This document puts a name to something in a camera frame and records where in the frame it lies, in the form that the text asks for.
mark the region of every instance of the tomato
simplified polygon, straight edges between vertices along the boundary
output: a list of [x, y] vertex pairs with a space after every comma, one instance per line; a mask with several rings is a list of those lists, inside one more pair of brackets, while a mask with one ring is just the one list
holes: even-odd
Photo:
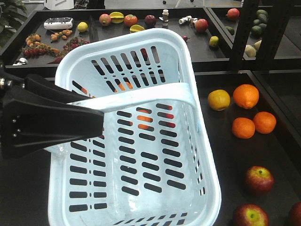
[[137, 22], [138, 22], [138, 18], [132, 14], [126, 15], [124, 17], [124, 24], [128, 27], [137, 24]]

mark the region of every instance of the avocado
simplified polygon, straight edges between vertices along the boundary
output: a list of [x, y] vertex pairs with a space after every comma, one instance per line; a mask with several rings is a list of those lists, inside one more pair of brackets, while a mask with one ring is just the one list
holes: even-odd
[[262, 34], [262, 28], [258, 25], [255, 25], [251, 28], [251, 34], [254, 35], [256, 38], [259, 38]]
[[264, 24], [268, 23], [268, 17], [262, 13], [257, 16], [257, 19], [260, 19]]
[[258, 16], [259, 14], [264, 14], [266, 17], [268, 17], [268, 12], [263, 10], [263, 9], [259, 9], [256, 11], [256, 15]]
[[229, 33], [231, 35], [234, 35], [235, 34], [235, 30], [233, 29], [233, 27], [229, 27], [229, 26], [226, 26], [227, 30], [229, 31]]
[[259, 24], [261, 24], [261, 20], [260, 19], [253, 20], [253, 26], [259, 25]]

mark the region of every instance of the white device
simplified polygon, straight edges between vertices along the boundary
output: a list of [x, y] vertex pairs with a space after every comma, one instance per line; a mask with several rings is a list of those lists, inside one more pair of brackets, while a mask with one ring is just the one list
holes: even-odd
[[44, 22], [44, 28], [47, 30], [71, 29], [74, 20], [71, 17], [49, 18]]

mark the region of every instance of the yellow fruit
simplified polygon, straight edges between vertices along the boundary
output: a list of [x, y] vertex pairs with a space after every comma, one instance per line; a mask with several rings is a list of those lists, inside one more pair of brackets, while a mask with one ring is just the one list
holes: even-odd
[[144, 27], [137, 25], [137, 24], [130, 27], [130, 33], [140, 32], [140, 31], [144, 31], [144, 30], [145, 30]]
[[79, 25], [77, 25], [77, 30], [79, 32], [85, 32], [88, 29], [88, 25], [86, 22], [80, 22]]
[[222, 111], [229, 107], [231, 98], [229, 94], [223, 89], [212, 91], [208, 95], [208, 103], [215, 111]]
[[209, 41], [209, 46], [212, 48], [218, 47], [219, 38], [217, 36], [212, 36]]
[[110, 13], [111, 23], [120, 24], [124, 21], [124, 15], [120, 12], [112, 12]]

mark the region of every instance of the small bottle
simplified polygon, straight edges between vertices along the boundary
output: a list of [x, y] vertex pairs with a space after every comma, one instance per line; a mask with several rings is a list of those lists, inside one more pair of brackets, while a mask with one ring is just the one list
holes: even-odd
[[164, 9], [162, 13], [162, 18], [163, 18], [163, 26], [168, 26], [168, 9]]

